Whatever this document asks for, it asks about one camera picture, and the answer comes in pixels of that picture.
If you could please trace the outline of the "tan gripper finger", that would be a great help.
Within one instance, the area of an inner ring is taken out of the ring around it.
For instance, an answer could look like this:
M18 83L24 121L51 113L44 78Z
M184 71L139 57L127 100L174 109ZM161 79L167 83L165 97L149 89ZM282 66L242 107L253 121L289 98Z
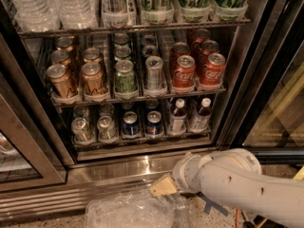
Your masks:
M165 174L158 180L153 182L148 188L148 190L152 196L159 197L177 193L178 187L174 183L174 180L171 175Z

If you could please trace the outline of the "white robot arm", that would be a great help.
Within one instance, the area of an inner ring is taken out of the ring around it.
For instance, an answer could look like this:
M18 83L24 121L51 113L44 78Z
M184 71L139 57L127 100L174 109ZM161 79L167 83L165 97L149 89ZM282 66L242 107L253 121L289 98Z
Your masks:
M288 228L304 228L304 181L263 175L257 158L241 148L204 156L187 153L149 192L154 197L201 192L218 204L256 213Z

